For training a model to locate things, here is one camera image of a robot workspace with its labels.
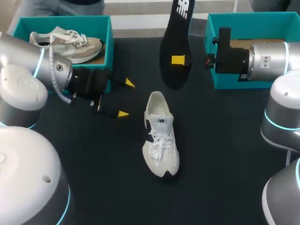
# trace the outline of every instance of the shoe tongue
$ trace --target shoe tongue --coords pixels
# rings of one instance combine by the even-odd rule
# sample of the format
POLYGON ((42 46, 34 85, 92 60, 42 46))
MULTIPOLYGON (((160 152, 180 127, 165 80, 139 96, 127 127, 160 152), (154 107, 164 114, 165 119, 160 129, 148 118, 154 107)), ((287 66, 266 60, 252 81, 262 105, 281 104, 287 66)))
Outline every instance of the shoe tongue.
POLYGON ((168 134, 172 129, 173 116, 161 116, 150 114, 151 124, 153 129, 156 130, 158 134, 168 134))

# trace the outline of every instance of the label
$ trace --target label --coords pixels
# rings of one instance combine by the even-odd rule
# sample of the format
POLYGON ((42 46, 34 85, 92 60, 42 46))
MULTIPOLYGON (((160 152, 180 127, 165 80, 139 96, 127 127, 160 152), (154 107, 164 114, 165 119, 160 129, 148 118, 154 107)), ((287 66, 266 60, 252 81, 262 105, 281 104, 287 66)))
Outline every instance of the label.
POLYGON ((247 74, 240 74, 238 78, 238 82, 247 82, 250 81, 249 77, 247 74))
POLYGON ((188 15, 189 0, 178 0, 177 13, 183 18, 187 18, 188 15))

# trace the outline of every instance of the cardboard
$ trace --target cardboard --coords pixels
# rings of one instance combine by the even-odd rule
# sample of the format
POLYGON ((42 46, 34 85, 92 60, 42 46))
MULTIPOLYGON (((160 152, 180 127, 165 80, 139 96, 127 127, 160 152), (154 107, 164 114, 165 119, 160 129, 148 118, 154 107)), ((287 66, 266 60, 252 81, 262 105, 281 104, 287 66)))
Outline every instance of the cardboard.
POLYGON ((231 40, 230 46, 233 48, 250 49, 254 43, 263 42, 284 42, 284 39, 246 39, 246 40, 231 40))
POLYGON ((90 61, 85 62, 84 64, 104 64, 105 61, 105 49, 106 45, 103 46, 102 51, 90 61))

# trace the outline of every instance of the gray sneaker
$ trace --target gray sneaker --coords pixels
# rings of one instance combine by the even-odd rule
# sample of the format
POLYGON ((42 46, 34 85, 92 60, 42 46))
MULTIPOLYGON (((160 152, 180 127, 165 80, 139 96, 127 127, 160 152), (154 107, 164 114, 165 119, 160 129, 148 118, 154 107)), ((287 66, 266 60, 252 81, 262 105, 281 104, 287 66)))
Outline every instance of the gray sneaker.
POLYGON ((56 54, 70 59, 73 64, 94 58, 101 52, 104 45, 103 41, 98 38, 79 35, 74 30, 64 30, 60 27, 56 27, 49 34, 32 32, 30 43, 43 48, 49 48, 52 45, 56 54))

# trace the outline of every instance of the teal box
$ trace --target teal box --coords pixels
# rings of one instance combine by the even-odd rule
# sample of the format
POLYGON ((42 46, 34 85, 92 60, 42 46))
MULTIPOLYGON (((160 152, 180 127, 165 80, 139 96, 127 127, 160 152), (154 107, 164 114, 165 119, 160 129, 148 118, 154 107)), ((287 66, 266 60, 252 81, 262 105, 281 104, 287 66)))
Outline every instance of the teal box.
MULTIPOLYGON (((29 42, 31 32, 40 34, 50 33, 56 26, 65 30, 75 30, 86 37, 99 38, 106 44, 104 64, 75 64, 73 68, 86 67, 89 69, 113 69, 113 30, 111 18, 108 15, 100 16, 47 16, 22 17, 13 33, 13 36, 29 42)), ((110 82, 106 92, 111 89, 110 82)))
MULTIPOLYGON (((295 12, 226 13, 209 14, 204 44, 206 53, 217 53, 212 39, 218 37, 219 28, 231 28, 231 40, 284 39, 300 42, 300 17, 295 12)), ((210 69, 215 89, 270 88, 272 82, 238 82, 237 74, 217 74, 210 69)))

